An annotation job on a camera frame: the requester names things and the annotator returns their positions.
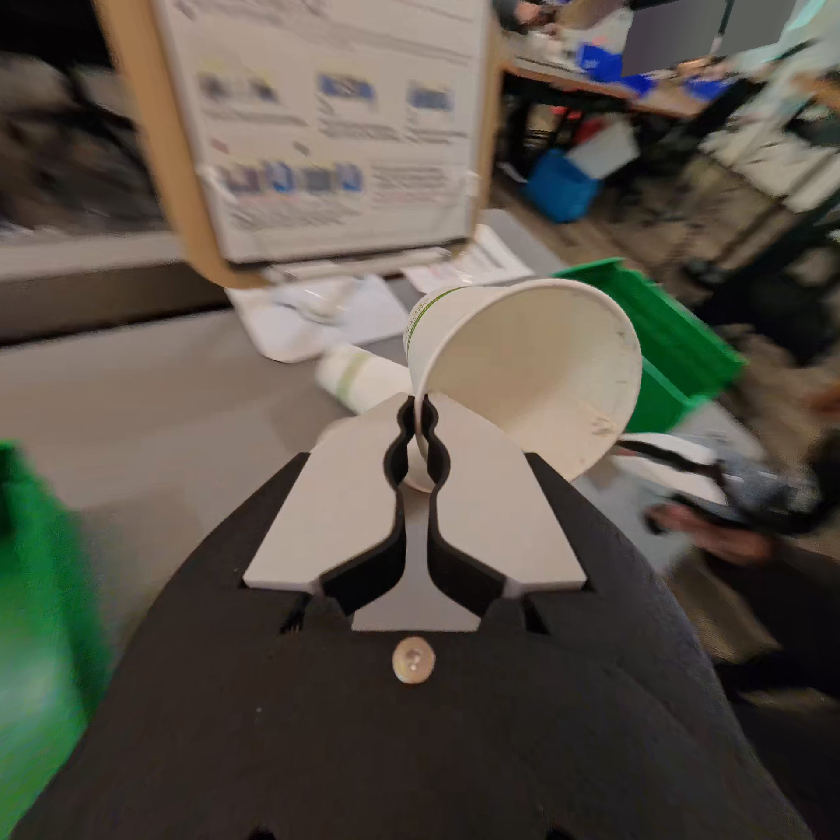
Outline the white paper cup green band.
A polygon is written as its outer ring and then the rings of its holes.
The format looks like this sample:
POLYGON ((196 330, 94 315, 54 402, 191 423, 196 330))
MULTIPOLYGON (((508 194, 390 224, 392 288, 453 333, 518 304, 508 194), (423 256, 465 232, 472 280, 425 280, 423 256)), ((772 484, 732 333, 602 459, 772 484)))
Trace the white paper cup green band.
POLYGON ((332 347, 318 362, 316 384, 353 415, 393 398, 413 395, 406 366, 351 344, 332 347))
POLYGON ((635 412, 643 355, 625 311, 568 278, 452 286, 410 311, 403 347, 423 456, 425 402, 445 395, 569 482, 614 447, 635 412))

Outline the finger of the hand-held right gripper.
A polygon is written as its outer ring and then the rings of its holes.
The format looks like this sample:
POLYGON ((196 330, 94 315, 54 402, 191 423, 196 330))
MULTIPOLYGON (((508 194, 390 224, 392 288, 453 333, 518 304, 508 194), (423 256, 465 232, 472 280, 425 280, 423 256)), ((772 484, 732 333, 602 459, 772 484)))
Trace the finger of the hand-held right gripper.
POLYGON ((626 457, 626 472, 639 480, 675 494, 726 506, 727 498, 715 481, 697 472, 660 464, 641 455, 626 457))
POLYGON ((717 453, 702 444, 670 434, 625 434, 616 444, 621 450, 660 463, 717 463, 717 453))

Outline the wooden document stand white base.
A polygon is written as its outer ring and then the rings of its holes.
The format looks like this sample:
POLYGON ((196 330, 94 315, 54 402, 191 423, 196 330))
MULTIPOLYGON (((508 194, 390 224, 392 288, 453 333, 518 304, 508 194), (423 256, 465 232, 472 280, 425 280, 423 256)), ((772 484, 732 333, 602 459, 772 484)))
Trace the wooden document stand white base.
POLYGON ((406 310, 385 277, 456 256, 473 239, 480 209, 487 200, 501 34, 494 11, 487 45, 476 223, 467 239, 453 245, 375 255, 240 266, 227 262, 219 250, 153 3, 97 2, 97 10, 140 119, 143 149, 164 215, 187 264, 226 291, 258 352, 273 361, 307 361, 336 343, 366 345, 401 334, 406 310))

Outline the grey desk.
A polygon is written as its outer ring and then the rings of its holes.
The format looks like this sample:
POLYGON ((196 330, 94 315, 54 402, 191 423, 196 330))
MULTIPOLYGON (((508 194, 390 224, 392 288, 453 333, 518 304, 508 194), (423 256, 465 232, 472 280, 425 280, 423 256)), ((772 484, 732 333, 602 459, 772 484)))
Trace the grey desk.
MULTIPOLYGON (((232 309, 2 350, 2 438, 77 515, 112 665, 195 547, 350 415, 314 367, 260 355, 232 309)), ((646 531, 653 494, 608 461, 574 486, 673 592, 704 571, 685 539, 646 531)), ((404 575, 353 629, 475 629, 428 579, 427 497, 403 498, 404 575)))

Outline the wooden table black legs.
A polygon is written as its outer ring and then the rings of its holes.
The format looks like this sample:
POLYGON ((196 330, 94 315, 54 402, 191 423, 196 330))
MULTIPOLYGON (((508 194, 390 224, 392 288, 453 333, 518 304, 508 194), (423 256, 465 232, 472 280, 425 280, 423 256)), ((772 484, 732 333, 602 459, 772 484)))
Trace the wooden table black legs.
POLYGON ((621 82, 601 83, 559 68, 520 58, 502 61, 502 93, 513 106, 506 117, 506 162, 521 176, 529 174, 534 158, 554 145, 573 112, 583 118, 596 113, 649 113, 671 120, 695 118, 707 104, 685 93, 674 80, 660 82, 639 97, 621 82), (534 108, 565 109, 549 138, 533 152, 527 146, 529 121, 534 108))

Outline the laminated paper sheet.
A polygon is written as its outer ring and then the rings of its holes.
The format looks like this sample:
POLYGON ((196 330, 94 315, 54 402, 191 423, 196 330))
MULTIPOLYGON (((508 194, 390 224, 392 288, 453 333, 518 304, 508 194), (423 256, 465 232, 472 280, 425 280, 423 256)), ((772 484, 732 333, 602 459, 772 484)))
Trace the laminated paper sheet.
POLYGON ((402 274, 424 295, 451 286, 495 286, 536 277, 486 224, 476 227, 473 242, 456 258, 407 267, 402 274))

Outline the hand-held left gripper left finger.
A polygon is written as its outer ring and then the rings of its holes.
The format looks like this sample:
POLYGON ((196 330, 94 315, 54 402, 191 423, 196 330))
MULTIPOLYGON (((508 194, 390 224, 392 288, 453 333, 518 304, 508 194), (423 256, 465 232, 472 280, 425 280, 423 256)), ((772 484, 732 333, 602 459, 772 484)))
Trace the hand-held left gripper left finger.
POLYGON ((332 425, 307 453, 243 576, 253 590, 332 598, 345 615, 393 589, 406 565, 400 485, 413 398, 332 425))

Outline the large blue plastic bin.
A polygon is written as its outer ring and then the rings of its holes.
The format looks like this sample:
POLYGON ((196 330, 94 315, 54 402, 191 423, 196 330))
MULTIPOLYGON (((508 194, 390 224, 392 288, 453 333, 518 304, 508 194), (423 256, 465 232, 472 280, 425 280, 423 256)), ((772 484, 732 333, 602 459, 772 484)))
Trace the large blue plastic bin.
POLYGON ((556 224, 582 219, 602 189, 602 181, 580 170, 558 149, 545 151, 522 188, 525 200, 556 224))

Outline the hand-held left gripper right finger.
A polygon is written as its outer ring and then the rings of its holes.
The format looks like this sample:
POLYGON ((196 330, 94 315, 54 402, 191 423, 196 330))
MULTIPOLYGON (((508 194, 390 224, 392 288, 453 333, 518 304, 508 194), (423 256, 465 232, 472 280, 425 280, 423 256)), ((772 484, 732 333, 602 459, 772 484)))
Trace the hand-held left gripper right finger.
POLYGON ((422 440, 434 484, 427 570, 447 598, 483 617, 499 600, 585 587, 581 562, 518 444, 441 393, 423 399, 422 440))

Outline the green plastic bin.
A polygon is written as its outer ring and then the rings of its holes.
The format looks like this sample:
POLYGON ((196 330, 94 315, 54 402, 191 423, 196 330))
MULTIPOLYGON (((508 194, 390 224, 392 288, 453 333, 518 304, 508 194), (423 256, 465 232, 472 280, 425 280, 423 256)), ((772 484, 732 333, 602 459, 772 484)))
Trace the green plastic bin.
POLYGON ((77 519, 1 444, 1 838, 67 761, 108 686, 77 519))
POLYGON ((624 310, 643 356, 642 381, 628 433, 670 433, 714 402, 746 360, 703 321, 622 258, 601 259, 551 275, 605 293, 624 310))

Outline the person's right forearm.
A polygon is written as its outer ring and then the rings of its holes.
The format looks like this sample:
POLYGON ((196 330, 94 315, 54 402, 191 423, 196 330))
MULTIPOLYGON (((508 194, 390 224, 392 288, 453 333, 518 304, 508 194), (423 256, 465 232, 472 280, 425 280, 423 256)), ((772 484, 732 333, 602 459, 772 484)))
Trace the person's right forearm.
POLYGON ((809 687, 839 691, 838 571, 831 561, 777 539, 757 570, 752 608, 809 687))

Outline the printed instruction sheet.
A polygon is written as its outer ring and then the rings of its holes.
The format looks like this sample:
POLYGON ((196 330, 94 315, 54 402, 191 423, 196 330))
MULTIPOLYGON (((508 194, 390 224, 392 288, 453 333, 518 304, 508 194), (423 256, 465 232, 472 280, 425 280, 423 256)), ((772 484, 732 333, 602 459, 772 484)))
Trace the printed instruction sheet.
POLYGON ((480 181, 490 2, 154 2, 229 263, 457 244, 480 181))

